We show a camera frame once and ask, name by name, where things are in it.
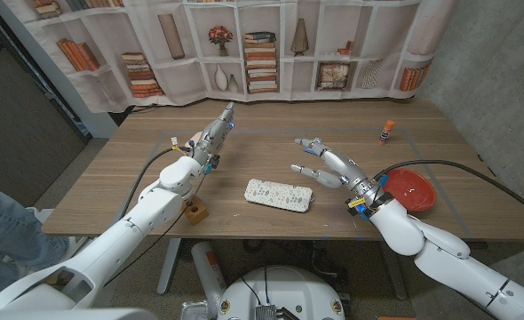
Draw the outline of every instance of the table leg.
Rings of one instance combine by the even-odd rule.
[[[393,283],[394,296],[398,300],[407,299],[408,294],[406,293],[406,286],[404,285],[402,270],[398,263],[396,252],[394,252],[384,241],[379,242],[378,245],[380,246],[380,251],[383,253],[383,258],[385,258],[386,269],[388,270],[388,275]]]
[[[171,277],[173,276],[175,266],[177,265],[180,244],[181,238],[172,238],[167,245],[167,252],[165,253],[165,259],[163,260],[162,273],[159,276],[159,282],[157,284],[158,294],[167,293],[167,290],[170,287]]]

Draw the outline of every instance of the bookshelf backdrop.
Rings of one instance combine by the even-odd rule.
[[[458,2],[4,1],[93,112],[207,97],[408,98]]]

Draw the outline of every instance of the concrete wall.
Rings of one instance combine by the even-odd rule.
[[[60,71],[59,67],[53,62],[51,57],[43,50],[41,45],[29,34],[25,26],[13,15],[7,5],[0,0],[0,15],[12,29],[15,36],[19,38],[29,54],[35,59],[39,67],[49,77],[52,83],[63,98],[68,102],[70,107],[81,118],[86,129],[95,138],[110,138],[118,129],[114,120],[108,113],[92,113],[75,87],[70,83],[68,78]]]
[[[524,0],[461,0],[417,97],[524,197]]]

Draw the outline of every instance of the red bowl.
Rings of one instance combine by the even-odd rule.
[[[436,192],[432,183],[411,170],[397,168],[386,174],[390,179],[383,191],[390,192],[408,211],[421,212],[436,203]]]

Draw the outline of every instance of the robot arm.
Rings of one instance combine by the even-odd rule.
[[[88,308],[97,293],[154,229],[175,218],[192,195],[189,180],[211,166],[228,132],[234,127],[233,103],[203,132],[191,155],[163,169],[160,179],[146,187],[138,203],[119,221],[75,257],[21,278],[0,292],[0,310]],[[49,278],[68,276],[61,289],[46,284]]]
[[[349,203],[353,205],[350,212],[369,219],[391,249],[402,255],[416,255],[414,261],[422,272],[477,301],[497,318],[524,319],[524,287],[471,257],[469,246],[459,237],[409,216],[406,209],[390,193],[383,192],[377,181],[369,180],[352,159],[331,150],[319,139],[296,139],[295,142],[340,174],[338,180],[355,193]],[[333,176],[331,173],[317,174],[298,164],[293,164],[291,169],[315,178],[326,187],[336,188],[332,187],[337,184],[330,181],[334,180],[329,178]]]

